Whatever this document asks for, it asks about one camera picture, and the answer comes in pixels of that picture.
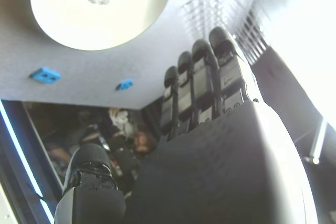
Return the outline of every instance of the black fingertip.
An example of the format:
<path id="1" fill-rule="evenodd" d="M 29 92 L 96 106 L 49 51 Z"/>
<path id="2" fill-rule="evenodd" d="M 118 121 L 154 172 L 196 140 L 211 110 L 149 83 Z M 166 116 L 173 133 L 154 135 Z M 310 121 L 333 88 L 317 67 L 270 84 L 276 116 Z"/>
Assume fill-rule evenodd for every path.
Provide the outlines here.
<path id="1" fill-rule="evenodd" d="M 164 86 L 167 88 L 172 85 L 178 78 L 177 68 L 175 66 L 171 66 L 167 69 L 166 74 L 164 76 Z"/>
<path id="2" fill-rule="evenodd" d="M 198 62 L 201 58 L 205 57 L 208 53 L 211 54 L 211 47 L 208 42 L 203 39 L 197 40 L 193 45 L 193 61 Z"/>
<path id="3" fill-rule="evenodd" d="M 179 63 L 178 63 L 178 72 L 183 73 L 184 71 L 188 70 L 191 65 L 191 60 L 192 56 L 189 51 L 183 52 L 180 57 L 179 57 Z"/>
<path id="4" fill-rule="evenodd" d="M 231 34 L 221 27 L 215 27 L 210 32 L 209 41 L 217 58 L 230 51 L 235 51 L 235 44 Z"/>

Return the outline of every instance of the metal rod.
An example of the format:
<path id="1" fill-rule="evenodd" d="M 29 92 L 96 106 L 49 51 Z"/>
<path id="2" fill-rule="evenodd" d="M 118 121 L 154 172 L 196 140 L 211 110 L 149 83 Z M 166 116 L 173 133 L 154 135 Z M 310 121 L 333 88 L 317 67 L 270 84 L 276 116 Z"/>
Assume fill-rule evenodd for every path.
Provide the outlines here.
<path id="1" fill-rule="evenodd" d="M 312 162 L 316 165 L 320 163 L 320 156 L 323 147 L 324 136 L 326 135 L 327 126 L 328 122 L 324 118 L 322 118 L 319 127 L 315 132 L 313 144 L 310 149 L 309 156 Z"/>

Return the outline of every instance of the blue object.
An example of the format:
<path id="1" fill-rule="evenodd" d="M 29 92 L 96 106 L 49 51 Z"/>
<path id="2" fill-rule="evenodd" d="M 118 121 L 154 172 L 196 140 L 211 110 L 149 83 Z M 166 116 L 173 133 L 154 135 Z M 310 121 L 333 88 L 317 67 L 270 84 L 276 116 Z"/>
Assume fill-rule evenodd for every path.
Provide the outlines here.
<path id="1" fill-rule="evenodd" d="M 32 73 L 30 77 L 36 81 L 48 84 L 54 83 L 55 81 L 61 79 L 61 75 L 59 73 L 48 68 L 40 68 Z"/>
<path id="2" fill-rule="evenodd" d="M 119 83 L 119 85 L 117 86 L 117 90 L 126 90 L 126 89 L 129 89 L 132 86 L 133 86 L 133 80 L 132 79 L 126 79 L 126 80 L 123 80 Z"/>

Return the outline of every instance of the black frame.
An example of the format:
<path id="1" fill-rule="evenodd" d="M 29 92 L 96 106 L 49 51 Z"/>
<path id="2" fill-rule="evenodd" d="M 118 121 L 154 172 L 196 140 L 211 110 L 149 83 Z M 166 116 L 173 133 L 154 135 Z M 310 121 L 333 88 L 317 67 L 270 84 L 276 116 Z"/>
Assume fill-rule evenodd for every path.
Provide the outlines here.
<path id="1" fill-rule="evenodd" d="M 42 204 L 44 201 L 54 216 L 57 202 L 61 199 L 61 185 L 24 105 L 21 102 L 3 100 L 2 104 L 43 198 L 35 192 L 2 116 L 0 116 L 1 183 L 19 223 L 49 223 Z"/>

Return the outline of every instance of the glowing led strip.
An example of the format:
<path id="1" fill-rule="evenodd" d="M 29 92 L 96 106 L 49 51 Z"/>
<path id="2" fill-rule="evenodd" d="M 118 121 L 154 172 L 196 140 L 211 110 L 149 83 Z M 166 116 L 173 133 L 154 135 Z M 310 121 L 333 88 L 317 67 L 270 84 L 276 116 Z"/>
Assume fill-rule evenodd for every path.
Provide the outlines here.
<path id="1" fill-rule="evenodd" d="M 28 161 L 27 161 L 27 159 L 25 157 L 25 154 L 22 151 L 22 148 L 21 148 L 21 146 L 19 144 L 19 141 L 18 141 L 18 139 L 17 139 L 17 137 L 15 135 L 15 132 L 13 130 L 13 127 L 12 127 L 12 125 L 10 123 L 10 120 L 9 120 L 9 118 L 7 116 L 6 110 L 5 110 L 4 105 L 2 104 L 1 100 L 0 100 L 0 112 L 1 112 L 1 115 L 2 115 L 2 117 L 4 119 L 4 121 L 5 121 L 6 127 L 8 129 L 9 134 L 10 134 L 10 137 L 12 138 L 12 141 L 14 143 L 16 151 L 19 154 L 21 162 L 22 162 L 22 164 L 23 164 L 23 166 L 24 166 L 24 168 L 25 168 L 25 170 L 27 172 L 27 175 L 28 175 L 29 179 L 30 179 L 30 182 L 33 185 L 33 188 L 34 188 L 35 192 L 41 198 L 43 198 L 43 194 L 41 192 L 41 189 L 39 188 L 39 186 L 38 186 L 38 184 L 36 182 L 36 179 L 34 177 L 34 174 L 33 174 L 32 170 L 30 169 Z M 42 199 L 40 199 L 40 202 L 41 202 L 41 205 L 42 205 L 42 207 L 43 207 L 43 209 L 44 209 L 44 211 L 45 211 L 45 213 L 46 213 L 46 215 L 47 215 L 47 217 L 48 217 L 48 219 L 50 221 L 50 224 L 54 224 L 54 217 L 51 214 L 51 211 L 50 211 L 47 203 L 45 201 L 43 201 Z"/>

